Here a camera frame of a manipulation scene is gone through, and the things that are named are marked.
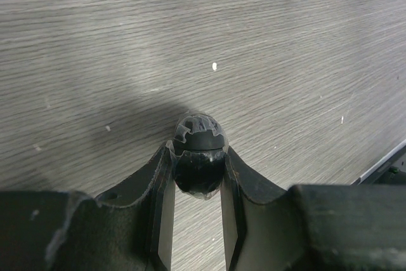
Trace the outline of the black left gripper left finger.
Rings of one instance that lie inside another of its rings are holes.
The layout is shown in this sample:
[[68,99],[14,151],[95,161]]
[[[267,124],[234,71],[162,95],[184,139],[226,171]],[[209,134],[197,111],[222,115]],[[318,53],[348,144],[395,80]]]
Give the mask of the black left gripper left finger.
[[1,269],[169,270],[173,220],[171,157],[162,145],[97,197],[1,192]]

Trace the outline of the black plastic-wrapped earbud case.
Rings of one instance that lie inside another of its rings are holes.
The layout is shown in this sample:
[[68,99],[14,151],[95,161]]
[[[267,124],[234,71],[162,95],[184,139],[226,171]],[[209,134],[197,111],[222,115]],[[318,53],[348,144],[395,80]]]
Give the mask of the black plastic-wrapped earbud case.
[[218,192],[225,172],[228,140],[214,117],[203,112],[185,112],[166,147],[172,177],[183,193],[206,201]]

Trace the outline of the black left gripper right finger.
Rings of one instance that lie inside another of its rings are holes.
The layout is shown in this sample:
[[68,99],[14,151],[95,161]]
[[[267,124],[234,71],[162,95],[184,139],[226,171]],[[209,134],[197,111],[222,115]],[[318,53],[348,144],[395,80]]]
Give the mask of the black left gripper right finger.
[[221,186],[228,270],[404,270],[405,147],[349,185],[282,189],[234,150]]

